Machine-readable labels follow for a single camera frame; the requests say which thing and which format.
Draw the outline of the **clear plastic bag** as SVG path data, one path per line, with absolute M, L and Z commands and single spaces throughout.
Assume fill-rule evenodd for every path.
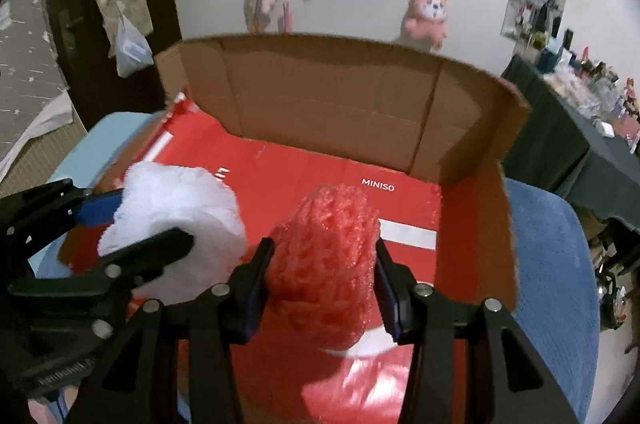
M 154 65 L 153 54 L 146 38 L 122 14 L 118 18 L 115 58 L 117 75 L 122 78 Z

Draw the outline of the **white mesh bath pouf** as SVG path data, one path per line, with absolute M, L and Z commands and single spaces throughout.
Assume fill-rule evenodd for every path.
M 192 300 L 227 281 L 248 248 L 232 188 L 204 168 L 138 162 L 126 172 L 122 202 L 101 235 L 98 254 L 107 256 L 172 228 L 191 234 L 194 245 L 158 279 L 137 288 L 137 298 L 166 305 Z

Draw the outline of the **brown cardboard box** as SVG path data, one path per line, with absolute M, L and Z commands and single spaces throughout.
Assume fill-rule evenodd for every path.
M 501 163 L 528 107 L 513 84 L 403 46 L 301 35 L 183 41 L 162 52 L 156 67 L 167 110 L 155 121 L 186 98 L 232 136 L 444 188 L 431 284 L 461 303 L 494 297 L 516 307 Z M 151 124 L 129 143 L 141 141 Z

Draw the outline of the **red mesh bath pouf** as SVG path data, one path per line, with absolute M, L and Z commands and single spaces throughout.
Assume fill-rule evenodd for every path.
M 269 308 L 307 343 L 341 352 L 367 329 L 378 210 L 352 185 L 310 192 L 270 234 Z

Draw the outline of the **blue textured blanket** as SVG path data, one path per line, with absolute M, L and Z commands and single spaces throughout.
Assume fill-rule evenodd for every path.
M 155 115 L 119 112 L 89 131 L 78 123 L 42 137 L 51 155 L 43 179 L 96 184 Z M 559 196 L 509 179 L 518 308 L 514 318 L 546 361 L 576 418 L 583 421 L 596 378 L 600 310 L 588 245 L 574 209 Z

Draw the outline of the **dark green tablecloth table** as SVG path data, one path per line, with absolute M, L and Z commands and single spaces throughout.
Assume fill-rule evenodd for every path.
M 639 230 L 639 158 L 619 137 L 599 135 L 566 103 L 535 66 L 514 55 L 502 77 L 518 87 L 532 110 L 502 161 L 507 177 L 549 191 Z

